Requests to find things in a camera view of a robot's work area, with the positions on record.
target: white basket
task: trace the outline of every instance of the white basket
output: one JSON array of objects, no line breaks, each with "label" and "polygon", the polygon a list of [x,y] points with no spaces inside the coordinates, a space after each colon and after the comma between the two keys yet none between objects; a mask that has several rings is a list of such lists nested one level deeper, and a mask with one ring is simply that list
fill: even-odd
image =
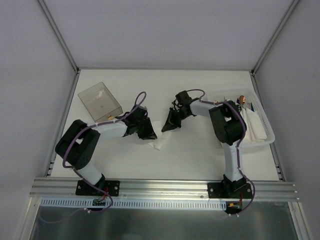
[{"label": "white basket", "polygon": [[255,91],[250,87],[245,86],[230,86],[230,87],[223,87],[219,88],[214,91],[208,91],[206,93],[207,100],[210,102],[219,101],[223,102],[224,99],[232,100],[235,103],[239,96],[245,96],[245,104],[252,103],[254,111],[258,114],[261,123],[263,125],[264,131],[266,133],[266,139],[263,142],[253,142],[253,143],[243,143],[243,148],[251,148],[257,146],[263,146],[266,144],[271,144],[275,141],[275,134],[271,128],[271,125],[268,121],[266,113],[256,95]]}]

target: gray floor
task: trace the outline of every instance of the gray floor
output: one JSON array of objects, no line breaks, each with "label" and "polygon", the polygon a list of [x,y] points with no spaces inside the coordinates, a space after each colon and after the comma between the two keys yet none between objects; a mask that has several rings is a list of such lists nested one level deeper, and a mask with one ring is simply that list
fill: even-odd
[{"label": "gray floor", "polygon": [[[65,218],[74,208],[43,207],[47,221]],[[287,203],[259,203],[228,217],[221,211],[110,209],[78,212],[58,224],[33,230],[32,240],[296,240]]]}]

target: black mounting plate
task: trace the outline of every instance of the black mounting plate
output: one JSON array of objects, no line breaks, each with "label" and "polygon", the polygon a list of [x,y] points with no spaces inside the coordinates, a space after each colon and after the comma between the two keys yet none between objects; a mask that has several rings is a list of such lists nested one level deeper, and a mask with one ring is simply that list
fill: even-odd
[{"label": "black mounting plate", "polygon": [[[225,190],[215,191],[220,185],[223,184],[222,182],[209,182],[207,184],[208,189],[208,195],[210,199],[234,199],[235,197],[230,197]],[[237,193],[239,193],[239,199],[240,194],[242,194],[243,199],[251,199],[252,198],[252,189],[250,183],[247,183],[245,186],[239,188],[237,190]]]},{"label": "black mounting plate", "polygon": [[[118,197],[120,191],[120,181],[105,180],[104,186],[107,188],[107,193],[111,197]],[[75,195],[77,196],[103,196],[100,191],[95,190],[83,180],[79,180],[76,185]]]}]

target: white wall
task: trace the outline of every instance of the white wall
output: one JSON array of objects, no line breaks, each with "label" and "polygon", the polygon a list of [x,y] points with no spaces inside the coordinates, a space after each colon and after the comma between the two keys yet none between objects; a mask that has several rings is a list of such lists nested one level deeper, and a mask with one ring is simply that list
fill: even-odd
[{"label": "white wall", "polygon": [[47,165],[74,73],[35,0],[0,7],[0,238],[12,239]]},{"label": "white wall", "polygon": [[320,1],[303,0],[257,73],[288,181],[320,239]]},{"label": "white wall", "polygon": [[251,70],[292,0],[46,0],[79,67]]}]

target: perforated metal strip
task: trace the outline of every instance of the perforated metal strip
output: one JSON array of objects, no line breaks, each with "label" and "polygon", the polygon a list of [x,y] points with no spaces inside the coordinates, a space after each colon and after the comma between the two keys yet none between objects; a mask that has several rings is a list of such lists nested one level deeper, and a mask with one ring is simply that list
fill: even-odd
[{"label": "perforated metal strip", "polygon": [[[63,208],[101,208],[93,206],[94,198],[66,198],[66,197],[43,197],[43,207]],[[114,209],[185,209],[185,210],[226,210],[226,202],[219,200],[182,201],[182,200],[140,200],[140,199],[115,199]]]}]

